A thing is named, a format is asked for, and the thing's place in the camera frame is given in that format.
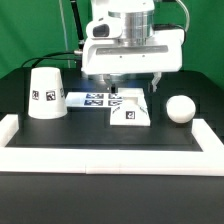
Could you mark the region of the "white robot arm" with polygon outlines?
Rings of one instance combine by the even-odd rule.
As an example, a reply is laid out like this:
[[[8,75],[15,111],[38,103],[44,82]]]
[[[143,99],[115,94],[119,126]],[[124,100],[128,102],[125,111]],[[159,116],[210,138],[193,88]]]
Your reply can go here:
[[[182,67],[186,30],[153,22],[155,0],[91,0],[93,20],[86,27],[82,73],[112,86],[127,74],[162,74]]]

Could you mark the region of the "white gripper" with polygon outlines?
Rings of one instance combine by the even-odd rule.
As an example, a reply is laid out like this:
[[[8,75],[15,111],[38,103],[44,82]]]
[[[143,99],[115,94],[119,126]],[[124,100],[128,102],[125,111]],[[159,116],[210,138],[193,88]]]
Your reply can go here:
[[[88,38],[82,57],[86,75],[154,73],[149,91],[155,92],[161,72],[182,67],[183,31],[156,31],[143,46],[120,46],[116,39]],[[110,93],[117,93],[115,81],[108,79]]]

